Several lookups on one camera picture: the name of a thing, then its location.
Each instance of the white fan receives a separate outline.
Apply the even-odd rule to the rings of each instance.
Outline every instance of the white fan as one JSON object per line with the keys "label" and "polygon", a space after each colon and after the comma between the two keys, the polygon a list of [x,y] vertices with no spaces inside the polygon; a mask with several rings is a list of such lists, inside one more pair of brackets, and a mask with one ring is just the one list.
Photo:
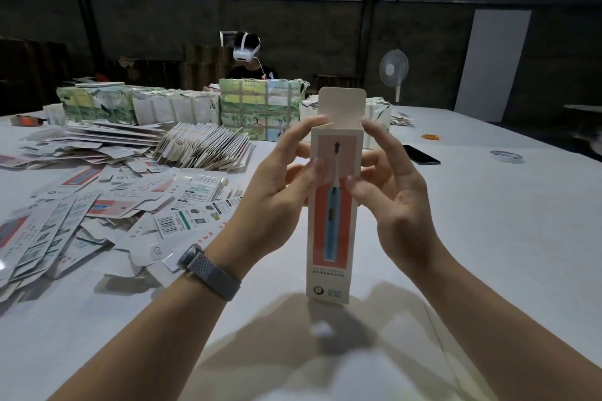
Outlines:
{"label": "white fan", "polygon": [[399,90],[408,76],[408,58],[399,49],[389,51],[380,61],[380,79],[388,87],[395,87],[395,102],[399,102]]}

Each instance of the black shirt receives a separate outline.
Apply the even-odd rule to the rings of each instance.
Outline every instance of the black shirt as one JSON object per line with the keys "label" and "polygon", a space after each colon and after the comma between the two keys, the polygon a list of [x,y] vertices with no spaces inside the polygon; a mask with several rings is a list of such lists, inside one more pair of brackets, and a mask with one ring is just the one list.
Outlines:
{"label": "black shirt", "polygon": [[[278,73],[272,67],[267,67],[264,65],[263,69],[264,69],[264,72],[266,72],[268,80],[272,79],[272,78],[278,78]],[[249,70],[245,66],[241,65],[241,66],[235,68],[234,70],[232,70],[226,76],[226,78],[235,79],[235,80],[243,80],[245,78],[254,78],[256,80],[261,80],[261,79],[263,79],[263,72],[261,71],[260,68],[257,70]]]}

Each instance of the forearm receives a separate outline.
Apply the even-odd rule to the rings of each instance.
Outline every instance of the forearm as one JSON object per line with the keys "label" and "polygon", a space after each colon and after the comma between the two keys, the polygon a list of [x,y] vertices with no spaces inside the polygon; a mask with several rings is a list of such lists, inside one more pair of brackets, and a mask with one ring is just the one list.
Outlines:
{"label": "forearm", "polygon": [[[241,263],[227,239],[206,254],[242,279],[252,265]],[[50,400],[176,400],[225,305],[194,275],[180,276]]]}
{"label": "forearm", "polygon": [[591,399],[602,372],[454,259],[413,278],[501,400]]}

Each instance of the person's right hand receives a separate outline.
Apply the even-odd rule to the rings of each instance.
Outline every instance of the person's right hand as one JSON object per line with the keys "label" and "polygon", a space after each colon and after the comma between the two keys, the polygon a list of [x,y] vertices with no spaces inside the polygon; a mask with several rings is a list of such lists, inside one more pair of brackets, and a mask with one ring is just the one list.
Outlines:
{"label": "person's right hand", "polygon": [[347,187],[375,216],[385,253],[410,276],[448,255],[433,225],[426,182],[393,135],[372,121],[363,119],[362,126],[382,149],[364,154],[361,177],[349,177]]}

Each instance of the person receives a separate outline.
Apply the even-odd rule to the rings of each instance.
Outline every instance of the person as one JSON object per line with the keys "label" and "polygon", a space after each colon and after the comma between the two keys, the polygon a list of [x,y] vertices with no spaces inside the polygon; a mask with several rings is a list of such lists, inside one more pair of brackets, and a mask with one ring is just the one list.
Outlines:
{"label": "person", "polygon": [[258,80],[278,78],[278,73],[272,67],[262,65],[257,58],[260,48],[261,40],[256,34],[238,32],[234,39],[234,52],[232,53],[238,66],[230,71],[226,78],[255,78]]}
{"label": "person", "polygon": [[[325,162],[287,165],[297,156],[309,157],[301,140],[326,122],[324,116],[308,118],[282,136],[257,167],[230,222],[207,247],[207,257],[232,276],[242,280],[297,227]],[[435,231],[425,179],[402,144],[380,125],[362,124],[381,149],[363,156],[361,177],[348,178],[346,185],[375,216],[382,249],[424,294],[497,397],[600,399],[602,370],[453,258]],[[225,305],[197,277],[181,275],[50,399],[176,400]]]}

